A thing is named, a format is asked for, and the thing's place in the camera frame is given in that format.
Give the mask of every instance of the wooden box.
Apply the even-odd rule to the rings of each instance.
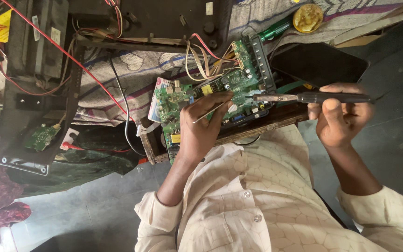
[[[215,145],[218,146],[231,143],[246,137],[264,133],[268,130],[282,128],[308,119],[306,104],[294,103],[279,108],[274,106],[270,109],[270,113],[265,117],[253,120],[244,126],[234,127],[226,132],[221,132]],[[153,122],[151,122],[147,117],[136,121],[137,125],[142,124],[144,127],[148,127],[152,123]],[[169,160],[166,148],[162,144],[162,132],[161,127],[159,127],[153,132],[141,135],[144,149],[146,150],[147,157],[151,164]]]

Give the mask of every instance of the black phone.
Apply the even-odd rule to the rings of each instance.
[[[325,43],[297,43],[274,53],[270,66],[320,88],[337,82],[359,82],[369,61]]]

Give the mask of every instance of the soldering iron handle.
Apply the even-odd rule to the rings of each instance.
[[[325,100],[335,98],[341,103],[371,102],[371,97],[366,94],[328,93],[328,92],[304,92],[298,95],[298,101],[302,103],[321,104]]]

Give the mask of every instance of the person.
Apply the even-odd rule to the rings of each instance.
[[[363,92],[344,83],[320,91]],[[135,206],[136,251],[403,252],[403,196],[382,186],[351,145],[371,104],[308,105],[340,181],[338,201],[363,226],[359,234],[342,227],[313,190],[307,145],[294,125],[251,146],[213,148],[232,95],[210,94],[182,110],[175,162],[158,192]],[[223,102],[210,121],[192,123]]]

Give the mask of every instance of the white patterned shirt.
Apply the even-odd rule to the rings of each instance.
[[[136,251],[403,252],[403,196],[385,186],[369,196],[339,188],[340,205],[364,226],[361,234],[344,229],[313,190],[308,148],[294,125],[205,158],[178,205],[162,205],[156,192],[136,205]]]

